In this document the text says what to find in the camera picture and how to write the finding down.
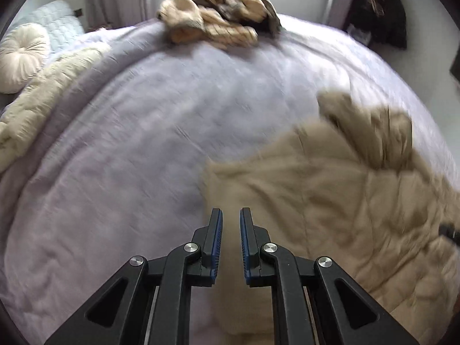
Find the pile of clothes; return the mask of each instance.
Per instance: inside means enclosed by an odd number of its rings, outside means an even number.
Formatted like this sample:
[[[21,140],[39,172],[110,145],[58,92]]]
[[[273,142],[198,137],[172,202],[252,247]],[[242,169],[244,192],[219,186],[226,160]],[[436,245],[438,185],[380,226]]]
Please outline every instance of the pile of clothes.
[[[206,208],[225,221],[214,289],[226,345],[272,345],[270,288],[243,279],[239,209],[294,255],[330,256],[420,345],[436,344],[459,294],[458,251],[440,223],[460,228],[460,193],[413,149],[412,121],[387,106],[361,109],[318,96],[321,120],[253,157],[209,161]]]
[[[275,37],[280,20],[269,0],[165,0],[157,16],[173,43],[208,40],[213,45],[250,46],[258,33]]]

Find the metal screw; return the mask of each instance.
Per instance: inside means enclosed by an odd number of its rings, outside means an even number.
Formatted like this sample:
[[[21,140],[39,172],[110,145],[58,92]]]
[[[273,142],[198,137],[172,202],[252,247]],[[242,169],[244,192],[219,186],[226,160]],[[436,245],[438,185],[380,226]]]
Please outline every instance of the metal screw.
[[[140,255],[136,255],[129,260],[131,266],[137,267],[143,263],[143,258]]]
[[[318,259],[318,264],[321,267],[331,267],[332,266],[332,259],[329,257],[321,257]]]
[[[189,253],[196,252],[198,250],[198,245],[194,242],[189,242],[183,246],[183,249]]]
[[[278,250],[278,246],[277,246],[277,244],[273,244],[272,242],[269,242],[269,243],[264,245],[264,250],[267,253],[274,253],[274,252],[276,252]]]

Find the quilted pillow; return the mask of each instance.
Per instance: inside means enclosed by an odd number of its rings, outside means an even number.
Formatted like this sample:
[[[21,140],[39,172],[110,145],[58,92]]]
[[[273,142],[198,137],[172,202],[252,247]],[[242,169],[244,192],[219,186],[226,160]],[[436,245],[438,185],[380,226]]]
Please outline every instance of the quilted pillow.
[[[0,92],[19,92],[43,67],[49,53],[50,38],[39,24],[11,31],[0,45]]]

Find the black object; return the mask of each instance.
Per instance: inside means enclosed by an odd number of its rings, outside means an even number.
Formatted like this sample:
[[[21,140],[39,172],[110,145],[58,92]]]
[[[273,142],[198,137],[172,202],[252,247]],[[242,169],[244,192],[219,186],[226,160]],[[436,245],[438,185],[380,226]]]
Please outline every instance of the black object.
[[[416,345],[418,342],[328,257],[295,257],[240,213],[246,283],[271,287],[276,345]],[[304,288],[310,299],[308,308]]]
[[[344,26],[371,32],[372,40],[407,48],[406,12],[401,0],[352,0]]]
[[[454,63],[450,68],[450,73],[457,80],[457,83],[460,86],[460,48],[457,51],[457,56],[455,56]]]
[[[131,258],[45,345],[188,344],[191,287],[214,284],[221,237],[222,212],[213,209],[191,243],[167,257]]]
[[[83,15],[83,9],[74,10],[74,15],[78,18]]]
[[[0,344],[29,345],[0,301]]]
[[[444,236],[460,246],[460,231],[456,230],[454,225],[441,223],[439,225],[439,236]]]
[[[437,345],[457,345],[459,343],[460,313],[450,321],[449,327]]]

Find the round pillow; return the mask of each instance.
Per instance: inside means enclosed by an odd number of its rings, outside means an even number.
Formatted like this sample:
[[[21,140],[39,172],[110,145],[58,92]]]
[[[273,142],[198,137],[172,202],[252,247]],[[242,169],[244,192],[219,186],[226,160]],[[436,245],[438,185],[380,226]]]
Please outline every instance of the round pillow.
[[[43,67],[50,53],[50,38],[43,26],[21,25],[0,44],[0,92],[19,92]]]

